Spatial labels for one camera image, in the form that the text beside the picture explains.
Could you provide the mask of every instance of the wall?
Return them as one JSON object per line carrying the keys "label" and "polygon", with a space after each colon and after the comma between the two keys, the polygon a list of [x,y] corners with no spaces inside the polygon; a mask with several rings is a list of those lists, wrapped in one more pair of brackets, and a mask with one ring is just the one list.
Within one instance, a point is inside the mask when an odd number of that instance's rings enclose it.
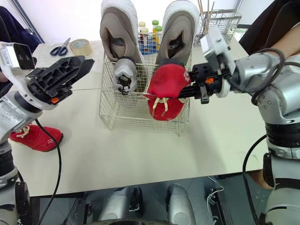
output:
{"label": "wall", "polygon": [[273,1],[274,0],[242,0],[239,8],[239,12],[242,14],[240,24],[251,25]]}
{"label": "wall", "polygon": [[[132,0],[139,21],[158,19],[162,24],[166,7],[173,0]],[[203,0],[204,9],[207,1]],[[234,8],[237,0],[215,0],[215,9]],[[45,42],[63,42],[71,37],[99,40],[101,0],[19,0]]]}

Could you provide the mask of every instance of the red shoe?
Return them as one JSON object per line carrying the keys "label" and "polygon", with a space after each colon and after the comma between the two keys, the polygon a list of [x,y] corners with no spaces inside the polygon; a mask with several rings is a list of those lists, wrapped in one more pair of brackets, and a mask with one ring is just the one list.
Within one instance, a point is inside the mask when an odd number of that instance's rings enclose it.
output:
{"label": "red shoe", "polygon": [[[58,143],[61,142],[63,134],[58,129],[51,127],[44,127],[44,129],[48,131]],[[55,142],[37,125],[30,124],[19,132],[13,132],[9,138],[14,142],[21,143],[37,151],[46,152],[56,148]]]}
{"label": "red shoe", "polygon": [[177,99],[181,90],[191,84],[184,66],[167,62],[154,72],[147,92],[150,115],[155,120],[173,120],[181,112],[185,98]]}

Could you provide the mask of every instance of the tape roll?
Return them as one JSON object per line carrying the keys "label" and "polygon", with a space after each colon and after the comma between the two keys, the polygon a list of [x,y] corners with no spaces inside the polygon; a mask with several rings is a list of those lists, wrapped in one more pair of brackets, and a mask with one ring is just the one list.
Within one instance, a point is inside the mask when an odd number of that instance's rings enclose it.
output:
{"label": "tape roll", "polygon": [[90,42],[86,39],[77,39],[70,43],[74,55],[89,55],[93,52]]}

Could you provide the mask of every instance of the wire basket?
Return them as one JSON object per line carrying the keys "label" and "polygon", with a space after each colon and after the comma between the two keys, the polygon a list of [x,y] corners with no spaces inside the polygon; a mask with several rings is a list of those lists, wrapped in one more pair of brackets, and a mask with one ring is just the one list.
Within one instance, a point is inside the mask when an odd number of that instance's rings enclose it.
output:
{"label": "wire basket", "polygon": [[[160,38],[160,34],[148,34],[150,38]],[[151,129],[156,131],[176,132],[180,135],[186,128],[189,121],[189,99],[187,99],[181,113],[173,120],[158,121],[154,120],[147,104],[147,99],[143,92],[150,82],[152,73],[156,68],[156,57],[159,50],[159,41],[157,44],[147,43],[147,48],[141,44],[140,40],[144,36],[139,35],[140,51],[144,55],[145,64],[136,64],[137,68],[137,88],[127,96],[119,91],[112,89],[112,76],[115,62],[110,62],[104,55],[103,77],[100,93],[99,117],[104,124],[110,128],[132,128],[132,129]],[[191,69],[191,58],[189,57],[186,68]]]}
{"label": "wire basket", "polygon": [[[213,10],[208,27],[209,29],[217,27],[226,43],[229,44],[241,18],[241,14],[237,12],[236,9]],[[194,45],[199,45],[200,39],[205,36],[204,27],[205,20],[203,24],[202,18],[200,17]]]}

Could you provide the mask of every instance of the person's hand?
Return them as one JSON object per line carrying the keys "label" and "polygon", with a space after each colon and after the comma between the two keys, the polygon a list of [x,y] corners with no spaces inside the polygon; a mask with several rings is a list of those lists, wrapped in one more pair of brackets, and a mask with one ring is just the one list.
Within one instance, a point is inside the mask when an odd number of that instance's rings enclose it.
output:
{"label": "person's hand", "polygon": [[2,72],[0,72],[0,82],[7,82],[7,81],[8,79],[6,78],[6,76]]}

